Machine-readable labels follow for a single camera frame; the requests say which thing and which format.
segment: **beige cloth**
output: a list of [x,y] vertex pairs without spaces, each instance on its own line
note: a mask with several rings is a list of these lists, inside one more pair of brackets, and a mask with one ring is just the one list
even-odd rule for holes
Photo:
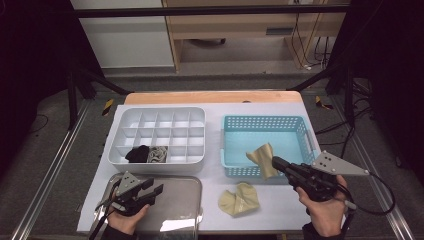
[[273,156],[272,146],[269,143],[262,145],[252,153],[246,153],[247,158],[258,164],[261,169],[262,178],[265,180],[278,175],[277,169],[272,166]]
[[247,183],[239,183],[235,194],[228,190],[222,193],[218,206],[231,216],[257,209],[259,201],[256,189]]

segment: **white cabinet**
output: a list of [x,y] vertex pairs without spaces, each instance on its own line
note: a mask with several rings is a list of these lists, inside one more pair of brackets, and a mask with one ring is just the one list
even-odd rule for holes
[[[71,0],[75,9],[162,7],[160,0]],[[81,18],[102,68],[173,67],[164,17]]]

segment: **light blue basket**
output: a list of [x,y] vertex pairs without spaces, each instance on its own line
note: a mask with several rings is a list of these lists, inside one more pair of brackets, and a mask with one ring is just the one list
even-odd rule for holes
[[266,143],[271,144],[274,156],[291,163],[310,164],[318,156],[301,116],[226,115],[221,134],[221,164],[227,177],[261,177],[258,165],[246,153]]

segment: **table surface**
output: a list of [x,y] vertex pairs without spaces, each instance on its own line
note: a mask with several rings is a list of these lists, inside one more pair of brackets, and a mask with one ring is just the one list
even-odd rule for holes
[[[193,173],[202,183],[203,220],[199,224],[199,233],[274,233],[300,230],[303,224],[310,221],[305,214],[305,207],[299,203],[297,193],[286,184],[284,179],[237,179],[228,178],[219,161],[220,130],[219,119],[225,114],[258,115],[296,115],[307,120],[313,132],[302,97],[292,91],[199,91],[199,92],[154,92],[133,93],[125,100],[124,107],[169,107],[194,106],[202,107],[208,118],[207,150],[204,166],[200,172]],[[315,135],[312,144],[320,151]],[[79,232],[88,232],[94,212],[94,207],[102,196],[110,176],[117,170],[107,161],[107,154],[102,155],[96,176],[90,187],[83,206]],[[236,184],[244,181],[253,185],[257,192],[260,208],[241,217],[231,217],[218,207],[218,198],[222,192],[235,191]]]

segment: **white compartment tray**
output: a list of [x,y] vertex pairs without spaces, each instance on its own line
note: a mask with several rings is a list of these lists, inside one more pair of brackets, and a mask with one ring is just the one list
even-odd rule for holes
[[[166,146],[166,163],[129,163],[125,156],[141,145]],[[205,111],[198,107],[119,105],[105,153],[120,172],[174,174],[199,171],[205,154]]]

